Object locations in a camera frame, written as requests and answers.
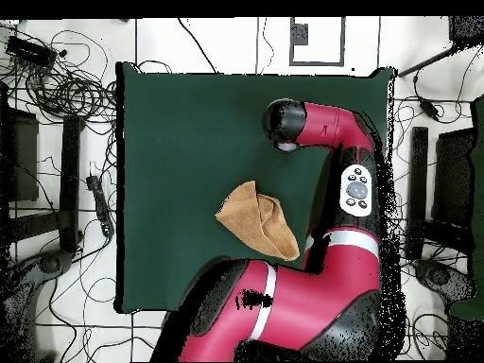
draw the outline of black border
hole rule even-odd
[[[125,74],[124,63],[117,61],[114,66],[116,73],[116,128],[115,137],[117,145],[117,179],[118,193],[116,203],[116,295],[112,304],[119,314],[128,314],[123,310],[125,287]]]

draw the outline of black frame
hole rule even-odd
[[[344,67],[346,17],[341,17],[341,34],[339,41],[339,61],[294,61],[294,46],[307,45],[307,24],[296,24],[296,17],[290,17],[289,66],[291,67]]]

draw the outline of button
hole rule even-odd
[[[364,183],[361,182],[351,182],[346,187],[346,193],[356,199],[364,199],[368,195],[368,188]]]

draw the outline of control panel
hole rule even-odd
[[[372,176],[363,165],[353,164],[343,171],[339,206],[356,217],[366,217],[372,212]]]

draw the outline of black cable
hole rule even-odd
[[[85,240],[85,237],[82,239],[82,247],[84,247],[84,240]],[[97,251],[94,260],[96,259],[96,257],[99,255],[100,252],[101,252],[101,250]],[[99,279],[99,280],[112,280],[116,284],[116,281],[112,278],[109,278],[109,277],[103,277],[102,279]],[[80,286],[82,288],[82,291],[86,295],[86,299],[90,299],[91,301],[94,301],[94,302],[97,302],[97,303],[108,302],[108,301],[97,300],[97,299],[95,299],[95,298],[93,298],[89,295],[89,293],[91,292],[91,289],[93,289],[94,285],[92,285],[91,288],[86,291],[86,288],[84,287],[84,283],[82,282],[82,258],[79,259],[79,281],[80,281]]]
[[[81,260],[85,259],[86,257],[89,257],[89,256],[95,254],[98,251],[102,251],[103,249],[105,249],[111,243],[111,241],[112,241],[112,239],[109,238],[108,240],[106,240],[106,242],[104,242],[104,244],[100,248],[96,249],[95,251],[90,251],[88,254],[82,255],[78,259],[73,260],[72,263],[75,264],[75,263],[80,262]]]
[[[424,334],[422,331],[416,329],[417,322],[420,319],[425,318],[425,317],[432,317],[432,318],[435,318],[435,319],[439,319],[440,321],[447,324],[446,319],[444,319],[442,316],[439,316],[435,313],[422,313],[421,315],[419,315],[413,321],[413,323],[412,323],[412,334],[411,335],[412,335],[413,343],[415,344],[415,348],[416,348],[417,352],[419,353],[419,356],[422,358],[422,360],[425,360],[425,357],[422,354],[422,351],[419,347],[419,342],[420,342],[420,344],[422,344],[424,346],[429,346],[430,344],[433,344],[444,352],[445,352],[445,349],[446,349],[446,346],[447,346],[447,341],[445,339],[445,336],[443,336],[439,332],[434,331],[431,336],[428,336],[428,335]],[[443,344],[439,344],[438,341],[435,340],[436,338],[439,338],[443,342]]]
[[[419,95],[419,93],[417,91],[417,81],[419,79],[419,74],[420,74],[420,72],[422,71],[423,68],[421,68],[420,70],[417,71],[417,74],[415,74],[415,77],[413,78],[413,89],[415,91],[415,95],[417,96],[417,98],[420,101],[420,106],[421,106],[423,112],[425,112],[425,114],[427,114],[430,118],[434,119],[435,121],[437,121],[441,124],[452,124],[452,123],[456,122],[459,118],[462,117],[462,106],[460,105],[459,100],[460,100],[460,96],[462,95],[462,89],[464,87],[465,77],[467,75],[467,72],[469,71],[469,68],[471,67],[472,63],[474,62],[475,58],[480,53],[480,51],[482,50],[483,47],[484,47],[484,44],[482,44],[477,49],[473,58],[471,59],[471,61],[467,65],[467,68],[464,71],[464,74],[462,76],[462,81],[460,83],[460,89],[458,91],[458,97],[456,99],[455,106],[454,106],[456,112],[458,113],[458,116],[455,119],[453,119],[452,121],[442,121],[441,118],[443,117],[443,115],[439,115],[439,112],[438,112],[436,106],[433,104],[433,102]]]
[[[255,32],[255,75],[257,75],[257,69],[259,68],[259,17],[257,17],[257,30]]]
[[[35,323],[36,326],[39,327],[67,327],[65,324],[59,324],[59,323]],[[74,327],[76,328],[102,328],[102,329],[124,329],[124,330],[131,330],[131,326],[127,325],[114,325],[114,326],[109,326],[109,325],[103,325],[103,324],[73,324]],[[157,327],[157,326],[145,326],[145,325],[135,325],[133,326],[133,329],[149,329],[149,330],[161,330],[162,327]]]
[[[408,318],[408,316],[406,316],[406,335],[405,335],[406,339],[408,339],[408,348],[405,350],[405,351],[401,351],[399,353],[399,355],[407,355],[408,357],[410,357],[411,359],[413,359],[409,354],[408,352],[410,351],[410,348],[411,348],[411,342],[410,342],[410,319]]]
[[[131,346],[130,346],[130,362],[132,363],[132,357],[134,353],[134,313],[131,313]]]
[[[93,361],[93,358],[95,357],[95,354],[97,354],[97,351],[103,349],[103,348],[111,348],[111,347],[118,347],[120,345],[124,345],[124,344],[127,344],[128,342],[133,342],[135,339],[138,339],[140,341],[142,341],[145,345],[147,345],[149,348],[151,348],[152,350],[155,349],[155,347],[153,345],[151,345],[149,342],[147,342],[145,339],[141,338],[141,337],[131,337],[131,338],[128,338],[124,341],[121,341],[121,342],[116,342],[114,344],[105,344],[105,345],[101,345],[100,347],[97,347],[95,349],[95,351],[93,352],[93,354],[90,356],[90,358],[88,359],[87,363]]]
[[[264,27],[262,28],[262,39],[264,39],[264,42],[266,42],[268,44],[268,46],[270,47],[270,51],[272,52],[272,54],[270,56],[270,60],[268,61],[268,64],[264,66],[264,68],[259,73],[259,75],[262,75],[262,73],[264,72],[264,70],[272,64],[272,59],[274,57],[274,48],[272,47],[272,45],[266,39],[266,24],[267,23],[268,23],[268,17],[266,17],[266,19],[264,20]]]
[[[50,298],[49,298],[48,308],[49,308],[50,313],[52,314],[52,316],[54,316],[54,318],[56,318],[57,320],[63,322],[65,325],[69,326],[74,331],[74,338],[72,338],[71,342],[69,343],[69,346],[65,349],[64,353],[62,354],[62,357],[60,358],[60,363],[62,363],[63,360],[64,360],[64,358],[65,358],[65,356],[67,355],[67,352],[71,349],[71,347],[73,346],[74,342],[76,341],[76,338],[78,337],[78,330],[70,322],[68,322],[68,321],[60,318],[57,315],[57,313],[54,311],[54,309],[52,308],[52,299],[54,298],[54,295],[56,294],[57,285],[58,285],[58,279],[56,278],[54,280],[54,290],[52,291],[52,294],[50,295]]]
[[[54,164],[54,158],[53,156],[48,156],[46,157],[45,159],[43,160],[40,160],[39,162],[37,162],[37,164],[40,164],[40,163],[45,163],[47,160],[50,160],[50,163],[52,164],[52,168],[54,168],[56,171],[59,172],[59,174],[54,174],[54,173],[44,173],[44,172],[37,172],[37,175],[49,175],[49,176],[55,176],[55,177],[69,177],[69,178],[73,178],[75,180],[78,180],[82,183],[84,183],[86,186],[87,186],[87,182],[85,180],[83,180],[82,178],[80,177],[76,177],[76,176],[72,176],[72,175],[69,175],[69,174],[64,174],[62,173],[61,170],[59,170],[56,165]]]
[[[48,207],[17,207],[17,210],[30,210],[30,211],[50,211],[52,209],[48,208]],[[83,212],[83,213],[96,213],[96,210],[95,209],[73,209],[77,212]]]
[[[139,68],[140,71],[141,71],[142,65],[145,64],[145,63],[147,63],[147,62],[152,62],[152,63],[155,63],[155,64],[161,64],[162,66],[164,66],[164,68],[166,68],[166,72],[167,73],[173,74],[173,71],[171,71],[171,67],[168,64],[166,64],[165,62],[162,62],[162,61],[155,61],[155,60],[145,60],[143,62],[140,62],[138,64],[138,68]]]
[[[116,281],[114,279],[110,278],[110,277],[101,277],[101,278],[97,279],[95,282],[93,282],[93,284],[90,286],[90,288],[87,292],[84,289],[84,286],[82,287],[82,290],[86,294],[86,298],[84,299],[84,306],[82,308],[82,322],[83,322],[83,325],[84,325],[84,328],[83,328],[84,333],[82,335],[82,338],[83,338],[82,349],[84,350],[84,353],[86,354],[87,359],[89,359],[89,340],[91,339],[91,333],[92,333],[91,329],[85,328],[85,326],[86,326],[86,305],[87,305],[87,301],[88,301],[88,299],[90,299],[90,300],[92,300],[96,303],[106,303],[106,302],[112,301],[116,297],[115,294],[114,294],[111,298],[109,298],[108,300],[105,300],[105,301],[96,300],[93,297],[91,297],[91,291],[94,289],[94,287],[98,283],[100,283],[103,280],[110,280],[110,281],[114,282],[114,285],[116,284]],[[89,333],[90,333],[89,338],[84,341],[84,338],[87,336],[88,330],[89,330]]]
[[[62,30],[61,32],[56,33],[56,34],[55,34],[55,35],[52,37],[52,39],[51,39],[51,41],[50,41],[50,45],[51,45],[51,47],[52,47],[52,44],[54,43],[55,39],[56,39],[56,38],[57,38],[59,35],[61,35],[62,33],[65,33],[65,32],[74,33],[75,35],[82,36],[83,38],[85,38],[85,39],[87,39],[88,41],[90,41],[90,42],[94,43],[94,44],[95,44],[97,47],[99,47],[99,48],[101,49],[101,51],[102,51],[102,53],[104,54],[104,57],[105,57],[105,59],[106,59],[106,62],[105,62],[105,64],[104,64],[104,69],[103,69],[103,71],[102,71],[101,78],[100,78],[100,80],[99,80],[99,81],[101,81],[101,80],[104,78],[104,74],[106,74],[106,69],[108,68],[108,62],[109,62],[109,60],[108,60],[108,55],[106,54],[106,51],[104,50],[104,47],[102,47],[102,46],[101,46],[101,45],[100,45],[98,42],[96,42],[96,41],[94,41],[93,39],[91,39],[89,36],[86,36],[86,35],[84,35],[83,33],[76,32],[75,30],[70,30],[70,29],[65,29],[65,30]]]
[[[212,70],[214,70],[214,73],[215,74],[218,74],[218,71],[216,70],[216,68],[214,67],[214,65],[212,64],[212,62],[209,60],[209,58],[207,57],[207,55],[205,54],[205,52],[203,51],[203,49],[201,48],[201,45],[199,43],[199,41],[197,40],[197,38],[193,35],[192,32],[190,32],[190,30],[184,25],[184,23],[182,22],[182,19],[180,18],[177,18],[178,19],[178,22],[180,23],[180,25],[183,27],[184,30],[186,30],[186,32],[192,37],[192,39],[194,40],[194,42],[197,44],[197,46],[199,47],[199,50],[201,52],[201,54],[203,55],[203,57],[208,61],[208,63],[210,64],[210,66],[212,67]]]
[[[74,356],[72,356],[71,358],[69,358],[68,360],[66,360],[66,361],[65,361],[65,363],[70,363],[70,362],[72,362],[74,359],[76,359],[76,357],[77,357],[77,356],[78,356],[78,355],[79,355],[79,354],[80,354],[82,351],[86,352],[86,347],[87,347],[87,345],[88,345],[89,340],[91,339],[91,333],[92,333],[92,332],[93,332],[93,331],[92,331],[90,328],[87,328],[87,329],[85,330],[84,335],[82,336],[82,348],[81,348],[80,350],[78,350],[78,351],[77,351],[77,352],[74,354]]]

